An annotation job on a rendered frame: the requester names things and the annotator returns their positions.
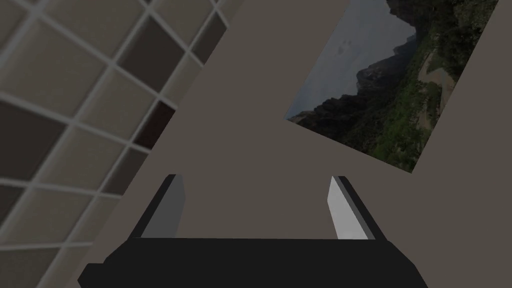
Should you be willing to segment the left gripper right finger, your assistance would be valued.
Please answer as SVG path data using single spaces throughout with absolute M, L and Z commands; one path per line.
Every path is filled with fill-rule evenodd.
M 327 205 L 339 240 L 387 239 L 346 177 L 331 178 Z

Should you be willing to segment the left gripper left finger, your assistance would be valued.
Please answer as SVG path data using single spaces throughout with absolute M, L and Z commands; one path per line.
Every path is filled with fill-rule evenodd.
M 181 174 L 169 174 L 135 225 L 129 238 L 175 238 L 186 200 Z

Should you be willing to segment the mountain landscape wall picture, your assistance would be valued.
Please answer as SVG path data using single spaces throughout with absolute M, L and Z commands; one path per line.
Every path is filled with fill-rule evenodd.
M 349 0 L 284 119 L 412 172 L 499 0 Z

